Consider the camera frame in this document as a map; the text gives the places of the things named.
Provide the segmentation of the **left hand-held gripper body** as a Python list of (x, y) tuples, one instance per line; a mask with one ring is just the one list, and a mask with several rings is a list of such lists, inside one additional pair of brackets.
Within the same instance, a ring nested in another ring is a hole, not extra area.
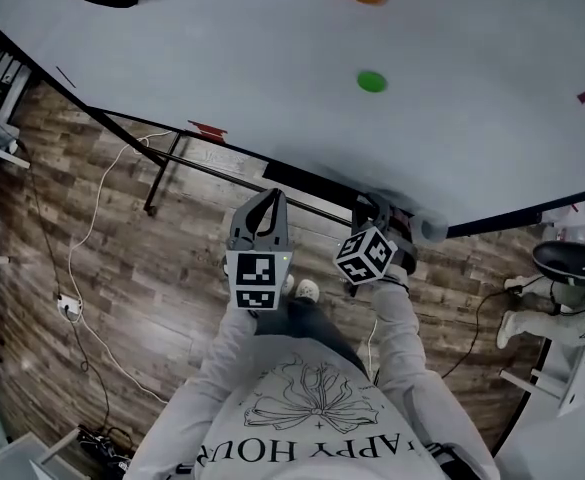
[(275, 311), (293, 258), (286, 250), (231, 250), (225, 254), (230, 307)]

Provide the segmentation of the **person's right forearm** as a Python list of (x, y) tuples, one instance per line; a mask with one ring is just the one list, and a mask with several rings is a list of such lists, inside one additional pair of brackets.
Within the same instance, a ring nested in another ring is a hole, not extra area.
[(386, 276), (375, 284), (372, 306), (378, 320), (379, 373), (377, 387), (397, 403), (427, 373), (419, 336), (419, 321), (406, 279)]

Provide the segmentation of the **white table with black frame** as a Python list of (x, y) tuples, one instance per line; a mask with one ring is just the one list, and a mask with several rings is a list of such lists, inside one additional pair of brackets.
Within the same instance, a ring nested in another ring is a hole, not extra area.
[(88, 106), (451, 225), (585, 199), (585, 0), (0, 0), (0, 31)]

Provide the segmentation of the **person's right white shoe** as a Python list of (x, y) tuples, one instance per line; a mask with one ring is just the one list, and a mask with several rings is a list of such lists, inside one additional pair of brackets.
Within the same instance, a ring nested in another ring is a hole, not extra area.
[(295, 297), (299, 299), (307, 299), (316, 303), (320, 297), (320, 289), (314, 281), (310, 279), (302, 279), (296, 287)]

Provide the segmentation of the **white power strip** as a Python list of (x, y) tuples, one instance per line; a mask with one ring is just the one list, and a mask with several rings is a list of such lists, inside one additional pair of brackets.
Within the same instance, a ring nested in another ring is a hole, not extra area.
[(80, 302), (65, 294), (57, 296), (57, 309), (59, 314), (66, 320), (76, 322), (81, 316)]

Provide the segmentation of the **white paper roll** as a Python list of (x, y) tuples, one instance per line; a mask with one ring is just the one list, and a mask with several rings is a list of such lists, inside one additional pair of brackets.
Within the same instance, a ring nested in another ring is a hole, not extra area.
[(438, 244), (447, 238), (447, 219), (437, 212), (421, 210), (410, 217), (409, 222), (412, 238), (416, 244)]

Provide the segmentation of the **person's grey printed sweatshirt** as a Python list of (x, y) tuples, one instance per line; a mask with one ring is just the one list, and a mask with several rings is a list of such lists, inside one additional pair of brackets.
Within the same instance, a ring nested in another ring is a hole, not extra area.
[(255, 335), (253, 368), (214, 415), (174, 394), (125, 480), (500, 480), (474, 424), (430, 371), (397, 403), (309, 338)]

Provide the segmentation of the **black round device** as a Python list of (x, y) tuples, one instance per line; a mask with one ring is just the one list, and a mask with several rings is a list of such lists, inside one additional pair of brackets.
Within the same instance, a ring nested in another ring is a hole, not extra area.
[(532, 252), (537, 269), (551, 281), (572, 286), (585, 286), (585, 244), (546, 241)]

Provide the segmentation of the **green round magnet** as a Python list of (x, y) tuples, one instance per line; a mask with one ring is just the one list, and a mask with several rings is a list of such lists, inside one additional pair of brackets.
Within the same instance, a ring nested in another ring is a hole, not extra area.
[(358, 86), (369, 93), (381, 93), (387, 89), (386, 78), (375, 71), (364, 70), (357, 74)]

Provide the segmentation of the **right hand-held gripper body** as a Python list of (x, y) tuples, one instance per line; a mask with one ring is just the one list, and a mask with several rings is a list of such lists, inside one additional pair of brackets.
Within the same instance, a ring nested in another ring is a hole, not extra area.
[(373, 225), (362, 232), (352, 232), (340, 245), (334, 264), (350, 283), (359, 286), (382, 279), (391, 265), (403, 268), (407, 274), (416, 269), (417, 250), (412, 242), (409, 219), (402, 214), (392, 217), (387, 229)]

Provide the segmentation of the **person's dark trousers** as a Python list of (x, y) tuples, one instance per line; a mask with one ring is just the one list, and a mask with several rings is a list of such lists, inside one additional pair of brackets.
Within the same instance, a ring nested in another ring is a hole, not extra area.
[(369, 378), (363, 362), (343, 333), (328, 319), (318, 303), (308, 297), (285, 296), (276, 311), (260, 312), (256, 335), (312, 339), (348, 360)]

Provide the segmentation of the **person's left forearm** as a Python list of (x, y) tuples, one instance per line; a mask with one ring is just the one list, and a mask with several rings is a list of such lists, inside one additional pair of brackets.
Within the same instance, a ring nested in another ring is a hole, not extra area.
[(214, 416), (253, 368), (257, 319), (228, 308), (199, 372), (188, 388), (199, 415)]

